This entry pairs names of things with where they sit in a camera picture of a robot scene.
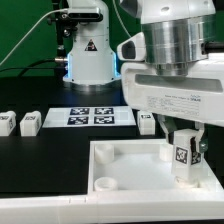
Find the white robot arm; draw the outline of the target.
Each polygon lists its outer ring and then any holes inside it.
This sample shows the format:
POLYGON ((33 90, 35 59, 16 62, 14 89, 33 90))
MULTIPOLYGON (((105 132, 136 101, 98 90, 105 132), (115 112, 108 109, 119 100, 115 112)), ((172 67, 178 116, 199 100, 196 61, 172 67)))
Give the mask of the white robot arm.
POLYGON ((141 31, 117 46, 126 103, 164 118, 224 127, 224 48, 214 40, 213 0, 120 0, 141 31))

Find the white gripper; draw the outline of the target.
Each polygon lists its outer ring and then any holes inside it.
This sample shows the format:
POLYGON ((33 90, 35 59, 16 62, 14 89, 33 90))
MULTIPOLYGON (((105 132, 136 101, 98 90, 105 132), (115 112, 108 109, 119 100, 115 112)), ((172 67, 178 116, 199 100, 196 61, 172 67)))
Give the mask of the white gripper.
POLYGON ((117 47, 121 67, 122 90, 133 109, 157 116, 166 141, 173 143, 176 124, 172 117, 196 121, 196 151, 208 150, 205 124, 224 127, 224 53, 211 53, 187 69, 186 76, 160 76, 145 62, 143 33, 117 47))

